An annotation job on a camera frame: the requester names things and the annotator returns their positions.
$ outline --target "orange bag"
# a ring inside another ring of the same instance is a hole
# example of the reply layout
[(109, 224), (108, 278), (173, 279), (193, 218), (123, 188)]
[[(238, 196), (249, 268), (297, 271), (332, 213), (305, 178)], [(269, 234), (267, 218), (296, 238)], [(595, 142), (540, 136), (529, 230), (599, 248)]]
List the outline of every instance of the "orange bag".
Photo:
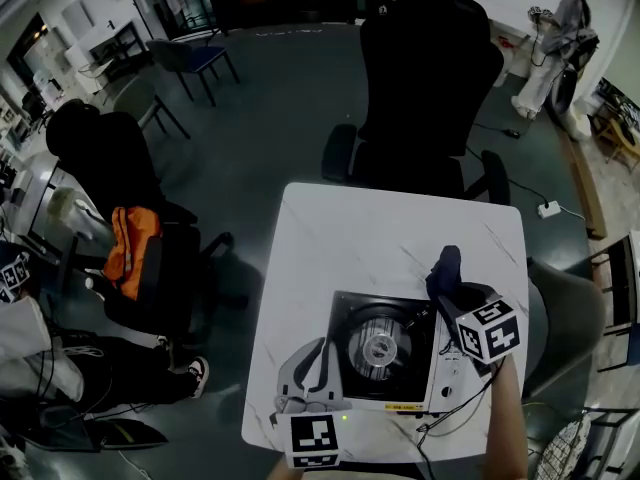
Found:
[(139, 206), (118, 207), (113, 210), (111, 222), (116, 245), (109, 253), (103, 272), (123, 295), (136, 300), (147, 241), (152, 236), (162, 236), (160, 218)]

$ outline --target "chair armrest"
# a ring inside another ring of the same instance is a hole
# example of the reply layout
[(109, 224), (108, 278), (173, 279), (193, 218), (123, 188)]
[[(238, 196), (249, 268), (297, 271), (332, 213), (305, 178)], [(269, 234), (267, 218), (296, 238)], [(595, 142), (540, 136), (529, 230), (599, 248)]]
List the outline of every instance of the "chair armrest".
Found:
[(483, 151), (482, 163), (484, 175), (487, 178), (489, 201), (493, 204), (509, 206), (511, 204), (509, 176), (501, 158), (491, 151)]
[(324, 179), (337, 183), (347, 181), (357, 132), (352, 124), (340, 124), (333, 129), (322, 155)]
[(158, 287), (161, 282), (162, 250), (162, 238), (159, 236), (149, 237), (140, 271), (137, 299), (144, 308), (153, 308), (157, 301)]

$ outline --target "blue chair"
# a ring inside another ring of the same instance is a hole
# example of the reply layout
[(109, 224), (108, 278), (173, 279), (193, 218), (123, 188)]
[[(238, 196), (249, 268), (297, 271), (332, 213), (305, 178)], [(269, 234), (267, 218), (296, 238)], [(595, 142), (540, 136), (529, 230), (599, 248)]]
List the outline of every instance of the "blue chair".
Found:
[(191, 46), (185, 43), (174, 43), (173, 41), (163, 39), (147, 41), (146, 45), (153, 55), (154, 60), (156, 60), (167, 71), (173, 71), (178, 75), (178, 78), (180, 79), (184, 90), (187, 91), (187, 96), (189, 96), (191, 101), (193, 101), (193, 96), (182, 77), (182, 73), (193, 73), (200, 77), (202, 85), (204, 85), (204, 89), (207, 91), (207, 95), (211, 100), (211, 104), (215, 107), (216, 100), (213, 98), (213, 94), (211, 94), (211, 90), (204, 79), (204, 71), (207, 68), (211, 69), (216, 80), (220, 80), (218, 73), (216, 73), (216, 70), (213, 67), (213, 63), (223, 57), (227, 61), (229, 71), (231, 71), (236, 83), (240, 83), (238, 73), (236, 73), (236, 70), (233, 68), (233, 64), (231, 64), (231, 59), (229, 59), (227, 49), (222, 46), (202, 46), (199, 48), (191, 48)]
[(616, 364), (614, 366), (608, 366), (598, 370), (600, 372), (609, 372), (611, 370), (617, 370), (625, 366), (635, 366), (640, 364), (640, 324), (631, 324), (630, 327), (624, 329), (609, 331), (604, 333), (603, 336), (624, 336), (629, 335), (629, 348), (627, 349), (627, 360), (624, 363)]

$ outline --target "gray floor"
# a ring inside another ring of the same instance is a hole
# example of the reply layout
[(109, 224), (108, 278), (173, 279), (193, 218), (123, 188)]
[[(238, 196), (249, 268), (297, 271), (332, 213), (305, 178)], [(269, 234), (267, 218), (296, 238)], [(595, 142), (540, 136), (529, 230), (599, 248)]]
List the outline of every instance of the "gray floor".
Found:
[[(242, 84), (234, 83), (222, 63), (218, 67), (220, 82), (208, 74), (218, 102), (213, 109), (197, 77), (188, 77), (196, 98), (192, 103), (175, 75), (158, 67), (146, 70), (144, 77), (193, 138), (184, 140), (168, 119), (164, 122), (170, 136), (164, 136), (155, 123), (145, 135), (163, 190), (170, 200), (199, 217), (203, 243), (221, 231), (235, 235), (235, 256), (218, 262), (220, 284), (224, 291), (249, 295), (250, 305), (244, 312), (225, 307), (213, 311), (206, 306), (196, 311), (194, 338), (189, 345), (204, 354), (212, 368), (202, 399), (155, 407), (135, 416), (171, 441), (158, 449), (128, 454), (155, 480), (261, 479), (276, 461), (275, 453), (244, 444), (240, 425), (257, 307), (280, 197), (291, 181), (321, 181), (320, 160), (333, 126), (361, 125), (367, 110), (366, 74), (355, 27), (254, 29), (214, 43), (229, 47)], [(477, 121), (524, 129), (525, 123), (509, 104), (509, 97), (521, 84), (519, 79), (509, 79), (504, 87), (492, 91)], [(517, 141), (474, 128), (469, 145), (477, 152), (496, 151), (514, 180), (570, 210), (580, 209), (568, 166), (546, 116)], [(467, 185), (482, 172), (479, 161), (471, 155), (462, 159), (462, 166)], [(562, 269), (588, 256), (582, 221), (566, 214), (541, 221), (536, 206), (542, 201), (537, 196), (513, 187), (512, 198), (523, 217), (528, 255)], [(150, 343), (148, 336), (109, 322), (99, 301), (83, 291), (79, 281), (74, 279), (75, 295), (61, 310), (65, 323)], [(574, 376), (559, 383), (550, 399), (568, 408), (581, 406), (588, 366), (586, 375), (577, 369)], [(36, 478), (138, 476), (114, 452), (82, 455), (31, 450), (30, 458)], [(449, 476), (469, 471), (478, 477), (481, 462), (481, 458), (472, 458), (436, 464), (435, 473)]]

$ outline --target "sticker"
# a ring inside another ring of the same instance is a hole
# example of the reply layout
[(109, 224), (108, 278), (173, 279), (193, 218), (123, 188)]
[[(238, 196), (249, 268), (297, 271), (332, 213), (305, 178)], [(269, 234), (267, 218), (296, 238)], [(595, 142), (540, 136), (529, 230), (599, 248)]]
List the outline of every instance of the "sticker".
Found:
[(294, 452), (337, 450), (333, 416), (325, 414), (291, 418), (291, 447)]
[(493, 359), (520, 345), (518, 319), (514, 316), (485, 331), (489, 359)]
[(293, 457), (294, 468), (326, 468), (338, 464), (338, 454), (332, 455), (312, 455), (310, 457)]
[(2, 269), (2, 277), (4, 278), (4, 284), (6, 284), (7, 288), (9, 288), (10, 290), (20, 284), (20, 282), (18, 281), (18, 276), (16, 275), (16, 271), (11, 265), (8, 265)]
[(476, 317), (481, 325), (487, 325), (508, 313), (513, 313), (513, 308), (506, 304), (502, 299), (496, 301), (484, 308), (478, 309), (473, 312), (473, 316)]
[(462, 348), (466, 354), (477, 359), (482, 359), (482, 349), (480, 348), (480, 335), (474, 329), (458, 324), (458, 330), (462, 338)]
[(422, 404), (385, 404), (385, 411), (422, 411)]
[(13, 302), (15, 298), (15, 295), (13, 295), (13, 293), (11, 293), (11, 291), (6, 286), (0, 284), (0, 302), (9, 304)]
[(0, 274), (2, 274), (4, 284), (9, 290), (13, 290), (29, 279), (29, 270), (25, 267), (24, 261), (20, 256), (13, 263), (0, 270)]

